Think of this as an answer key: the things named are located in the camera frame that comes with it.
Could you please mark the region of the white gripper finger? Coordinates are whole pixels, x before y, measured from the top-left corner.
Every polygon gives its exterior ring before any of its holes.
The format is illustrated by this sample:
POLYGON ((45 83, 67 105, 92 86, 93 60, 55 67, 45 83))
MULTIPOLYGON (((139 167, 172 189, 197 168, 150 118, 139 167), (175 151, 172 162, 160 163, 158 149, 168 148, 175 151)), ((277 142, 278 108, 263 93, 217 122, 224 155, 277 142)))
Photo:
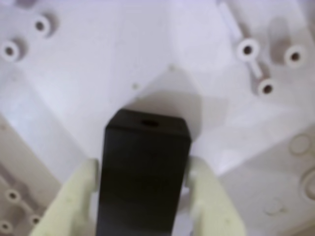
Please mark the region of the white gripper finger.
POLYGON ((187 172, 189 214, 194 236, 245 236, 245 224, 219 179, 199 157, 192 157, 187 172))
POLYGON ((31 236, 80 236, 90 219, 91 196, 98 188, 99 162, 86 159, 59 190, 31 236))

